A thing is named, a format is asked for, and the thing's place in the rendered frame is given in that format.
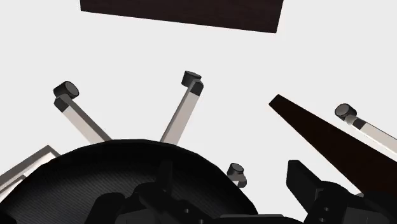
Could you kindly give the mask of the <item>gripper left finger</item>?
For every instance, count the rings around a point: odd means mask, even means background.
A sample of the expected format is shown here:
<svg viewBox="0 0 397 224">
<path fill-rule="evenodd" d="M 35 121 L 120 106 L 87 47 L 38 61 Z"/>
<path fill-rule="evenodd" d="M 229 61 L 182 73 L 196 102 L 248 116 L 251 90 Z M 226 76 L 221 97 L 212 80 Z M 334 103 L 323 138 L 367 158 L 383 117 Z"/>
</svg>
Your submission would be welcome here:
<svg viewBox="0 0 397 224">
<path fill-rule="evenodd" d="M 216 224 L 215 219 L 189 201 L 172 197 L 173 170 L 169 160 L 157 166 L 135 164 L 136 175 L 152 175 L 154 181 L 137 185 L 132 195 L 122 201 L 115 213 L 115 224 Z"/>
</svg>

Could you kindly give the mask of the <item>dark brown table with casters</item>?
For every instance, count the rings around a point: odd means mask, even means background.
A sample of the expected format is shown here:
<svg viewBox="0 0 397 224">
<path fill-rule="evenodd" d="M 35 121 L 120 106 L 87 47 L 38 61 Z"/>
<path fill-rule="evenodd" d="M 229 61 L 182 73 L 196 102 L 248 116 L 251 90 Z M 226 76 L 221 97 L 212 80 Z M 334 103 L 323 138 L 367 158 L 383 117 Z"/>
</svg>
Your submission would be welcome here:
<svg viewBox="0 0 397 224">
<path fill-rule="evenodd" d="M 269 106 L 361 192 L 397 198 L 397 162 L 277 94 Z"/>
</svg>

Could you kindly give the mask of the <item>grey rectangular frame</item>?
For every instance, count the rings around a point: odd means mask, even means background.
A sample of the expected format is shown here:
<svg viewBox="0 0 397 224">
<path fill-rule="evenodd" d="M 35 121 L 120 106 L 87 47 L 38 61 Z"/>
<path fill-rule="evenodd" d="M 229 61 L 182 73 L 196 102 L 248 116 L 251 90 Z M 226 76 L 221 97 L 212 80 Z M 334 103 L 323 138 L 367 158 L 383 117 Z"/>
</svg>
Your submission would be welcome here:
<svg viewBox="0 0 397 224">
<path fill-rule="evenodd" d="M 60 153 L 47 145 L 0 175 L 0 202 L 38 167 L 59 156 Z"/>
</svg>

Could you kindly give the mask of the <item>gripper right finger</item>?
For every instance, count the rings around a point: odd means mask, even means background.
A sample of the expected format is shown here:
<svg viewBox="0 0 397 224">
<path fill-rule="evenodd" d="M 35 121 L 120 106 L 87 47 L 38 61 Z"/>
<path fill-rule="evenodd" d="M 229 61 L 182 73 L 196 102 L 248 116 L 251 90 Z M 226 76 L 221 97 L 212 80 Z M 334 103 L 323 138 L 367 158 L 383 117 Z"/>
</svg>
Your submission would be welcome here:
<svg viewBox="0 0 397 224">
<path fill-rule="evenodd" d="M 304 224 L 397 224 L 397 201 L 384 193 L 352 194 L 322 181 L 298 160 L 290 160 L 286 186 L 307 211 Z"/>
</svg>

